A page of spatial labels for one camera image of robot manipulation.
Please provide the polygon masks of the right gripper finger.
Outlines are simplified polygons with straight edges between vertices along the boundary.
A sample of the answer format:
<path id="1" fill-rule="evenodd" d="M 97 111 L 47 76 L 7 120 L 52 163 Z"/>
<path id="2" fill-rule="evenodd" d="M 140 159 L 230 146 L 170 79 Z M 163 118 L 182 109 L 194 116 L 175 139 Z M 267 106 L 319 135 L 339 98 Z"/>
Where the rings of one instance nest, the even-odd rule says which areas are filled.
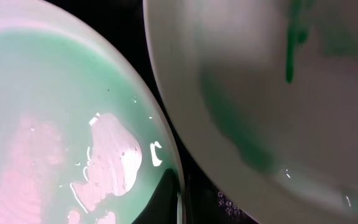
<path id="1" fill-rule="evenodd" d="M 173 169 L 166 169 L 148 204 L 133 224 L 177 223 L 177 202 L 180 189 Z"/>

